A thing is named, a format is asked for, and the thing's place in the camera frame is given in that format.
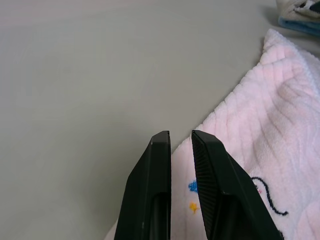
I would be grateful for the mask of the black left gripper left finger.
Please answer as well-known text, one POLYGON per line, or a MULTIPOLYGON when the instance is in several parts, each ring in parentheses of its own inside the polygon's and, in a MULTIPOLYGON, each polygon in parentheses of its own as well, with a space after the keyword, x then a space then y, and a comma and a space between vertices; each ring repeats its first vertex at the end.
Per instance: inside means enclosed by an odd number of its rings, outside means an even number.
POLYGON ((171 139, 155 134, 129 174, 114 240, 170 240, 171 139))

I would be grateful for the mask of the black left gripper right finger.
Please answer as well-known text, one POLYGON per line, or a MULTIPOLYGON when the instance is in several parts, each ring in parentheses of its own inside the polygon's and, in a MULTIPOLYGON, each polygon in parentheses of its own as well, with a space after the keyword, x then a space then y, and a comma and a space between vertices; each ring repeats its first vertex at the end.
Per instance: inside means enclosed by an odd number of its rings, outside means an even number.
POLYGON ((223 143, 191 133, 197 193, 207 240, 284 240, 257 188, 223 143))

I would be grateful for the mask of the pink embroidered towel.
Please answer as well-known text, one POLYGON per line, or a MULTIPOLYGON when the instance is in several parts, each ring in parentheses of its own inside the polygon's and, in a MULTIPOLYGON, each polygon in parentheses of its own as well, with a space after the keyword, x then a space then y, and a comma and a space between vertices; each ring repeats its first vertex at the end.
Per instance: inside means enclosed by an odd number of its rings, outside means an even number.
MULTIPOLYGON (((320 59, 270 29, 257 66, 195 130, 250 176, 284 240, 320 240, 320 59)), ((171 150, 170 240, 208 240, 192 132, 171 150)))

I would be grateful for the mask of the blue folded towel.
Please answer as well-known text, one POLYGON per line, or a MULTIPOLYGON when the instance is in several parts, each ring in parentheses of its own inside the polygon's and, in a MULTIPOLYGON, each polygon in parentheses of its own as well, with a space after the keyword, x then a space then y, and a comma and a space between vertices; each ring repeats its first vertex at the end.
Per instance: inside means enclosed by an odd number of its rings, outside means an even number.
POLYGON ((280 16, 278 18, 278 24, 289 30, 320 37, 320 22, 289 20, 280 16))

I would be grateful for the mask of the folded blue white cloth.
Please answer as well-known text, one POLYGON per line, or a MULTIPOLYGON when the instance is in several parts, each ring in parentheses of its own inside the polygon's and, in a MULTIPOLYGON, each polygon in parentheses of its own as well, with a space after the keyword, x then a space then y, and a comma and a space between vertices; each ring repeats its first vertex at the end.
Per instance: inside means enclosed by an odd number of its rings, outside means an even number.
POLYGON ((279 18, 286 21, 320 23, 320 13, 312 11, 312 5, 320 0, 275 0, 279 18))

